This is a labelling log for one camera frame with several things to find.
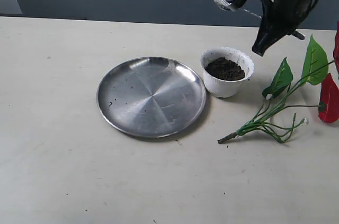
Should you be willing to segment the white plastic flower pot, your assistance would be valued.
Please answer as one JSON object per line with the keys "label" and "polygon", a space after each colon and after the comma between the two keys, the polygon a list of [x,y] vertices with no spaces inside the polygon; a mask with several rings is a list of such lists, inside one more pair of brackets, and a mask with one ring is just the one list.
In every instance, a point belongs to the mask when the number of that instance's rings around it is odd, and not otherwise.
{"label": "white plastic flower pot", "polygon": [[[207,72],[207,66],[218,58],[226,58],[235,62],[245,73],[239,80],[223,80]],[[254,63],[250,56],[240,50],[230,47],[219,47],[205,51],[200,59],[203,69],[202,79],[206,90],[217,98],[229,98],[235,95],[244,81],[254,72]]]}

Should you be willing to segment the artificial plant with red flowers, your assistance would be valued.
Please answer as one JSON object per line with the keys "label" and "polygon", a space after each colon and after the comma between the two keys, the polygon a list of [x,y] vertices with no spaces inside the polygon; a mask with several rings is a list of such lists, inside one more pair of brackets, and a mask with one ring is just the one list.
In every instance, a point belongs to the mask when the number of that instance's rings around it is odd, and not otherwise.
{"label": "artificial plant with red flowers", "polygon": [[302,105],[288,105],[287,100],[307,83],[312,86],[321,85],[319,102],[313,105],[318,110],[320,120],[324,123],[338,121],[338,86],[329,72],[329,66],[332,64],[338,69],[338,32],[335,33],[334,37],[333,59],[331,61],[328,60],[323,47],[314,37],[310,37],[300,79],[295,83],[292,82],[292,70],[287,59],[284,58],[273,77],[271,85],[262,92],[265,102],[258,112],[237,131],[219,139],[218,143],[224,144],[254,131],[261,131],[280,144],[289,141],[293,131],[299,126],[307,124],[308,119],[303,118],[296,122],[296,114],[294,114],[290,127],[278,126],[269,120],[285,109],[302,107]]}

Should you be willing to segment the round stainless steel plate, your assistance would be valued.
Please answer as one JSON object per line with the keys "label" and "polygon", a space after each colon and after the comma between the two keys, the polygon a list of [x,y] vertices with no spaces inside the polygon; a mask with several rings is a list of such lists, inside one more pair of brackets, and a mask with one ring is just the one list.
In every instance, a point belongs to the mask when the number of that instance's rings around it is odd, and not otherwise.
{"label": "round stainless steel plate", "polygon": [[202,114],[206,101],[199,75],[164,57],[141,57],[115,66],[96,93],[105,121],[139,138],[163,138],[185,130]]}

